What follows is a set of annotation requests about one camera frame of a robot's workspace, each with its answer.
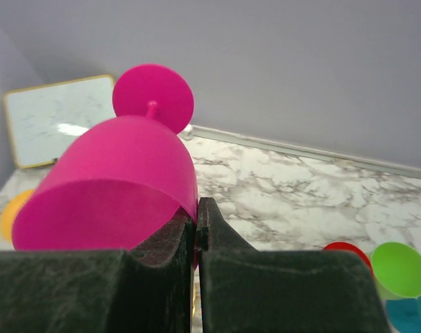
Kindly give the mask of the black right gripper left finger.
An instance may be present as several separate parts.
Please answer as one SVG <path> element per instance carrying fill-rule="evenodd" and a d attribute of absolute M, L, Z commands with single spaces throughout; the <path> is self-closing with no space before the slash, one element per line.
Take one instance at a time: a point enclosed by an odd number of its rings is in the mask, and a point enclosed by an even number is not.
<path fill-rule="evenodd" d="M 0 252 L 0 332 L 189 332 L 185 211 L 132 250 Z"/>

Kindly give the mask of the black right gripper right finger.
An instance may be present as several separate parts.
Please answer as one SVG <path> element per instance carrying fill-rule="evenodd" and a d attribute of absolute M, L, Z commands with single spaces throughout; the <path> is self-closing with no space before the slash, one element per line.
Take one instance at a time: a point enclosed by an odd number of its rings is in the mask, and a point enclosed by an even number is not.
<path fill-rule="evenodd" d="M 204 332 L 389 332 L 369 268 L 354 253 L 260 251 L 198 206 L 196 245 Z"/>

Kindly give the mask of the red wine glass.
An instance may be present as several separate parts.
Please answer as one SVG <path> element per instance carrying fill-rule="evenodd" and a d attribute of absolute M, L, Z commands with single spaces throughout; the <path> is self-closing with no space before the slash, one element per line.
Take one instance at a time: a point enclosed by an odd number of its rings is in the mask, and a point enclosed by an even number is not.
<path fill-rule="evenodd" d="M 373 269 L 372 264 L 370 262 L 369 257 L 357 246 L 354 244 L 345 242 L 345 241 L 335 241 L 331 242 L 330 244 L 327 244 L 323 250 L 331 250 L 331 251 L 343 251 L 343 252 L 349 252 L 354 253 L 358 257 L 361 258 L 363 263 L 369 268 L 370 273 L 373 275 Z"/>

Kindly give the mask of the pink wine glass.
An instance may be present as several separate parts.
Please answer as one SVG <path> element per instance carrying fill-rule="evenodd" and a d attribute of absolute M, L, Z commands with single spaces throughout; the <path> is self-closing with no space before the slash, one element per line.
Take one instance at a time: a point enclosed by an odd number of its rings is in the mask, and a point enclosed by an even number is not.
<path fill-rule="evenodd" d="M 196 171 L 179 138 L 194 113 L 186 80 L 138 65 L 117 80 L 112 106 L 115 116 L 76 139 L 20 209 L 15 250 L 130 250 L 179 210 L 196 219 Z"/>

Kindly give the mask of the orange wine glass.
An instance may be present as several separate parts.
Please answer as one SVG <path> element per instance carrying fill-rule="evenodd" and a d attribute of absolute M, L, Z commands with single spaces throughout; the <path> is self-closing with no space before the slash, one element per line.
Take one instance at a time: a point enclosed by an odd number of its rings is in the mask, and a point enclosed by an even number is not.
<path fill-rule="evenodd" d="M 33 189 L 28 189 L 16 195 L 0 214 L 0 235 L 5 241 L 12 243 L 12 226 L 15 218 L 33 192 Z"/>

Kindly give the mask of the green wine glass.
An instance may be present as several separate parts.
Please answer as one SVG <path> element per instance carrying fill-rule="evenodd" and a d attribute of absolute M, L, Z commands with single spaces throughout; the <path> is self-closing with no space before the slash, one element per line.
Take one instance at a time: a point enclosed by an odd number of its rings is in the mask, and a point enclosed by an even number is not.
<path fill-rule="evenodd" d="M 384 300 L 421 296 L 421 254 L 397 242 L 377 246 L 370 255 L 374 280 Z"/>

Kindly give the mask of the blue wine glass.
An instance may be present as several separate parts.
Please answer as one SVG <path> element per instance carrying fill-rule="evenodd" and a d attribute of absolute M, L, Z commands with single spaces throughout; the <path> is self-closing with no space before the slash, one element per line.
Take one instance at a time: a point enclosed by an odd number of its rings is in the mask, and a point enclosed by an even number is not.
<path fill-rule="evenodd" d="M 388 320 L 398 332 L 421 332 L 421 296 L 387 300 Z"/>

